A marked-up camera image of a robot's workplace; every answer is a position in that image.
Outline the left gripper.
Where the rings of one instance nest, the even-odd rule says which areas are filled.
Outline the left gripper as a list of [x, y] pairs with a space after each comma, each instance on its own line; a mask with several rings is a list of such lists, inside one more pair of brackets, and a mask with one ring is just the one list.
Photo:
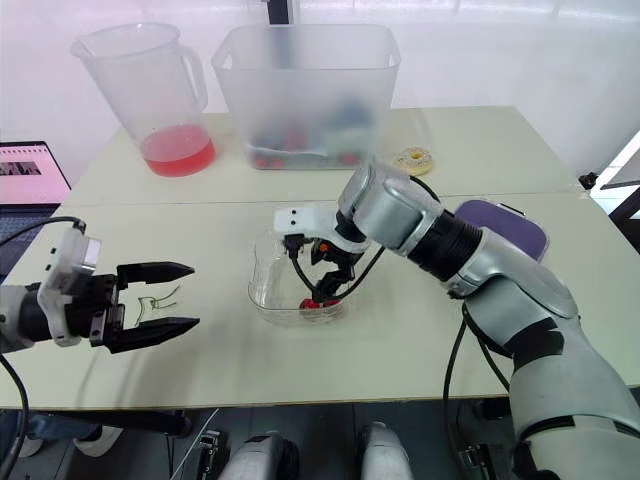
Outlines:
[[165, 317], [124, 329], [125, 306], [119, 296], [132, 283], [167, 283], [194, 273], [194, 268], [184, 264], [159, 261], [118, 265], [116, 275], [93, 276], [64, 307], [69, 333], [88, 339], [93, 347], [104, 346], [112, 354], [159, 345], [183, 335], [200, 319]]

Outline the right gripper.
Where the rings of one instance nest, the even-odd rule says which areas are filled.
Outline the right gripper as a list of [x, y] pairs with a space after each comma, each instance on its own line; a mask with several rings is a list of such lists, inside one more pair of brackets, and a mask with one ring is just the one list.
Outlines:
[[327, 303], [348, 296], [355, 282], [355, 265], [360, 259], [360, 253], [347, 252], [329, 240], [316, 238], [312, 243], [310, 263], [324, 276], [314, 287], [313, 301]]

